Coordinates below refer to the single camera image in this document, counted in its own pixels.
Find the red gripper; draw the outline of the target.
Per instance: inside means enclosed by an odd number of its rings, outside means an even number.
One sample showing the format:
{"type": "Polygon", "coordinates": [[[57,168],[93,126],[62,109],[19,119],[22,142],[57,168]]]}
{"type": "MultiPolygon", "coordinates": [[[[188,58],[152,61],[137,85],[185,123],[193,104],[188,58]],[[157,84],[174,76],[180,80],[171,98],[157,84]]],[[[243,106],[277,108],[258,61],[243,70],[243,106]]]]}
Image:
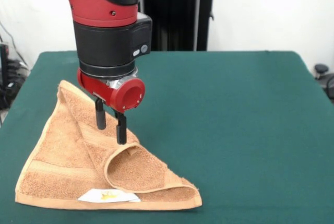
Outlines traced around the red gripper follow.
{"type": "Polygon", "coordinates": [[[136,108],[142,102],[146,88],[144,82],[133,73],[118,80],[102,80],[84,74],[80,69],[77,73],[80,86],[89,94],[97,97],[95,101],[96,123],[99,130],[106,128],[104,105],[114,109],[117,143],[127,143],[127,119],[125,111],[136,108]]]}

